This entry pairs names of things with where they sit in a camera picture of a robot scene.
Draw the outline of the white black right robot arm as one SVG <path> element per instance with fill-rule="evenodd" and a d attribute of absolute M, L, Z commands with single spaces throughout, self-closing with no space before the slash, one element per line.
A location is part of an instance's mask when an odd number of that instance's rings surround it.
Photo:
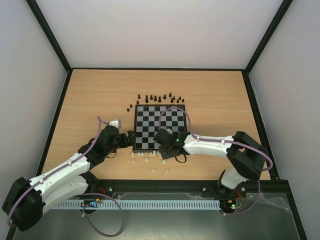
<path fill-rule="evenodd" d="M 159 144 L 164 160 L 182 155 L 208 155 L 225 158 L 231 168 L 222 171 L 214 191 L 224 196 L 233 193 L 245 180 L 258 181 L 264 171 L 267 151 L 243 131 L 233 136 L 201 136 L 188 131 L 179 133 L 161 128 L 153 140 Z"/>

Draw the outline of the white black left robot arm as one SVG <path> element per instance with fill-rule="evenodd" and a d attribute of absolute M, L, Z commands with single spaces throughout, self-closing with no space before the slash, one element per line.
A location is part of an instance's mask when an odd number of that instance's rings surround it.
<path fill-rule="evenodd" d="M 91 191 L 97 179 L 90 170 L 118 149 L 132 146 L 134 137 L 131 130 L 120 133 L 107 125 L 57 167 L 30 179 L 16 179 L 2 205 L 7 225 L 26 231 L 57 204 Z"/>

